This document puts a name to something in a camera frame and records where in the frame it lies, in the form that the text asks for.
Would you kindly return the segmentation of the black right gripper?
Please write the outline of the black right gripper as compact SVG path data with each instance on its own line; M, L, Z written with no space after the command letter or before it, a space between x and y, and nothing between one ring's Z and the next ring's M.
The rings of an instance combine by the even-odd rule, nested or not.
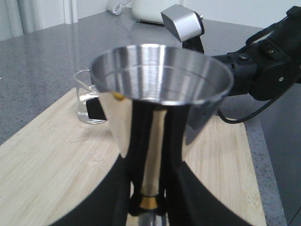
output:
M301 8L291 7L284 19L251 36L244 47L215 58L234 76L230 96L276 98L301 77Z

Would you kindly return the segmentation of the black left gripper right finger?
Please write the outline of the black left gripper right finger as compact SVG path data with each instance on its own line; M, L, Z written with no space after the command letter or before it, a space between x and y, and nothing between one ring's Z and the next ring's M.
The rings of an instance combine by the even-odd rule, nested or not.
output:
M221 203L185 162L166 174L166 202L171 226L249 226Z

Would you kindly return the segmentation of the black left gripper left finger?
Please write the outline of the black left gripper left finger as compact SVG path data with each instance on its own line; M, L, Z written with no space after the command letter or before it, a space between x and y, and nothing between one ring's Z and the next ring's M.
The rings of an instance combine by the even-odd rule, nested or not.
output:
M53 226L124 226L127 222L130 180L126 160L118 156L95 190Z

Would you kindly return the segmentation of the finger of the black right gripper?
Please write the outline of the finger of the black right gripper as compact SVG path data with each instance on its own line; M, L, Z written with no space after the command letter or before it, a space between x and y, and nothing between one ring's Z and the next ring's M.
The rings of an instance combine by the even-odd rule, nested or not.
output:
M107 120L101 103L97 97L86 101L88 117L93 120Z

